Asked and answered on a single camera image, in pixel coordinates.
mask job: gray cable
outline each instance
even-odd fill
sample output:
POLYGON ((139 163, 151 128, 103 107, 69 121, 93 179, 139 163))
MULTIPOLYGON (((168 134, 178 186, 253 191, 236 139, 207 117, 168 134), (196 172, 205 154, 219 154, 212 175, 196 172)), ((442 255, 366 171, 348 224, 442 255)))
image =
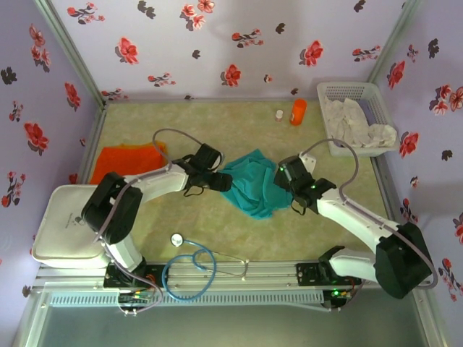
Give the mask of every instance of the gray cable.
POLYGON ((410 242, 405 236, 403 236, 402 234, 400 234, 397 230, 394 230, 393 228, 391 228, 390 226, 387 226, 387 225, 383 225, 383 222, 376 219, 376 217, 370 215, 369 213, 366 213, 365 211, 359 209, 357 206, 353 205, 350 203, 350 201, 345 197, 344 193, 343 193, 343 189, 348 185, 348 184, 351 184, 355 178, 357 177, 357 174, 359 172, 359 158, 357 157, 357 154, 356 152, 354 151, 354 149, 349 146, 347 143, 345 143, 344 141, 342 140, 338 140, 338 139, 323 139, 323 140, 320 140, 320 141, 317 141, 316 143, 314 143, 313 145, 311 145, 307 150, 305 150, 304 152, 301 153, 301 156, 309 153, 313 148, 317 147, 319 144, 321 143, 324 143, 324 142, 335 142, 339 145, 343 145, 345 146, 345 148, 347 148, 348 150, 351 151, 352 155, 354 156, 354 160, 355 160, 355 170, 354 170, 354 173, 352 174, 352 177, 350 179, 348 179, 347 181, 345 181, 340 187, 339 187, 339 195, 341 196, 341 199, 343 201, 343 203, 345 203, 346 205, 350 206, 352 209, 356 210, 358 213, 360 213, 361 215, 365 216, 366 218, 368 218, 369 220, 371 220, 372 222, 374 222, 374 224, 382 227, 382 228, 385 228, 387 231, 389 231, 390 233, 394 234, 395 236, 397 236, 401 241, 403 241, 408 247, 410 247, 413 252, 415 252, 416 254, 418 254, 418 256, 423 260, 423 262, 425 262, 425 264, 429 267, 429 269, 431 270, 431 272, 433 273, 433 282, 431 282, 430 284, 426 284, 426 285, 419 285, 417 286, 418 288, 422 288, 422 289, 432 289, 434 287, 437 286, 437 283, 438 283, 438 275, 437 275, 437 271, 436 269, 434 268, 434 265, 433 263, 428 259, 428 257, 426 257, 424 255, 423 252, 421 252, 418 247, 416 247, 412 242, 410 242))
POLYGON ((147 173, 144 173, 144 174, 141 174, 139 175, 138 177, 136 177, 135 179, 129 181, 122 189, 121 191, 118 193, 117 195, 117 198, 116 200, 114 201, 114 204, 113 204, 113 207, 111 208, 111 210, 109 211, 109 214, 108 214, 108 217, 106 217, 103 225, 101 226, 100 230, 98 231, 98 233, 96 234, 93 242, 97 242, 97 240, 99 240, 101 238, 101 235, 103 235, 104 231, 108 228, 108 225, 109 223, 111 222, 111 219, 113 218, 113 215, 114 213, 116 212, 116 209, 117 209, 117 205, 119 204, 119 202, 121 201, 121 198, 122 196, 124 195, 124 193, 135 183, 139 182, 140 180, 142 179, 149 179, 151 177, 155 177, 155 176, 158 176, 160 174, 164 174, 166 173, 167 171, 169 171, 172 167, 172 160, 171 158, 166 154, 164 153, 156 144, 156 135, 159 134, 160 132, 165 132, 165 131, 170 131, 170 132, 177 132, 179 134, 182 134, 188 138, 190 138, 191 140, 195 141, 196 143, 198 143, 199 145, 202 145, 202 143, 195 139, 193 136, 187 134, 186 132, 183 132, 181 130, 177 130, 177 129, 170 129, 170 128, 163 128, 163 129, 159 129, 157 132, 155 132, 153 134, 153 146, 154 148, 163 156, 165 157, 165 159, 167 159, 167 166, 164 166, 163 168, 160 168, 158 170, 154 170, 154 171, 150 171, 150 172, 147 172, 147 173))

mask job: metal bracket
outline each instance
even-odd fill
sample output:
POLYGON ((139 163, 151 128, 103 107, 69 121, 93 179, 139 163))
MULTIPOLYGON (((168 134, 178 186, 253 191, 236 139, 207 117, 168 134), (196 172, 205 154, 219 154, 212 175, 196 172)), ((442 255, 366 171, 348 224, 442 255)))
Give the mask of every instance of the metal bracket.
POLYGON ((319 262, 307 262, 296 264, 297 285, 299 287, 305 286, 335 286, 343 288, 352 287, 352 280, 356 286, 360 285, 362 280, 360 278, 350 277, 326 277, 322 274, 319 267, 319 262))
MULTIPOLYGON (((159 287, 163 288, 162 285, 162 270, 164 265, 146 265, 145 273, 143 277, 148 280, 154 280, 154 283, 159 287)), ((131 280, 131 282, 126 282, 122 279, 123 273, 116 267, 114 264, 109 264, 106 268, 106 274, 104 275, 104 288, 148 288, 149 286, 146 283, 140 282, 138 280, 131 280)))

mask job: plastic basket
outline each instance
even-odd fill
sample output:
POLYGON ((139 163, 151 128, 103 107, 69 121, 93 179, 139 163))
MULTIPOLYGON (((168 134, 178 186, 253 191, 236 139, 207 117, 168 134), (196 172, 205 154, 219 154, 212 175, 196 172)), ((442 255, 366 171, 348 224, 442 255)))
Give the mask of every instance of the plastic basket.
MULTIPOLYGON (((325 112, 325 97, 334 101, 344 101, 349 98, 355 101, 365 100, 368 108, 374 116, 374 119, 368 119, 371 124, 388 124, 397 130, 391 116, 386 108, 381 93, 373 83, 364 82, 324 82, 317 86, 318 100, 320 101, 323 124, 325 125, 326 136, 332 138, 328 133, 328 122, 325 112)), ((391 147, 372 147, 372 148, 354 148, 356 154, 361 157, 377 157, 385 152, 399 150, 400 140, 397 136, 396 141, 391 147)), ((352 155, 347 148, 339 147, 334 142, 328 142, 331 155, 336 157, 352 155)))

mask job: orange cloth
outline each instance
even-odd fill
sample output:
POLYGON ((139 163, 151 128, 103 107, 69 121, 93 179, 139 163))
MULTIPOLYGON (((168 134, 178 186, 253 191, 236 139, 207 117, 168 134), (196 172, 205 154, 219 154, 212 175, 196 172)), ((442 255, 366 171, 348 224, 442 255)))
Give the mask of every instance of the orange cloth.
MULTIPOLYGON (((165 143, 156 141, 156 144, 162 152, 167 153, 165 143)), ((108 172, 116 171, 121 176, 138 175, 162 168, 166 163, 166 159, 151 142, 145 145, 105 147, 98 156, 90 184, 99 184, 108 172)))

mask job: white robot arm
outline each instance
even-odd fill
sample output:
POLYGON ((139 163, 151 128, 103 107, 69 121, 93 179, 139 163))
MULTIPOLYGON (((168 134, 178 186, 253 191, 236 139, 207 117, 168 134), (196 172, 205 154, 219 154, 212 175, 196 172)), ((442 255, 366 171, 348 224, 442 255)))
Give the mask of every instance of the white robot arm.
POLYGON ((304 215, 306 209, 334 220, 361 239, 373 253, 334 247, 319 258, 327 278, 356 277, 371 280, 391 296, 401 299, 433 271, 420 229, 387 220, 345 197, 326 179, 314 180, 315 159, 298 155, 279 163, 274 183, 292 193, 304 215))
POLYGON ((169 170, 125 178, 108 173, 82 209, 82 218, 124 269, 141 273, 145 260, 130 236, 139 206, 170 192, 186 190, 187 196, 192 187, 201 192, 229 190, 232 177, 214 172, 222 158, 220 152, 202 144, 195 155, 175 160, 169 170))

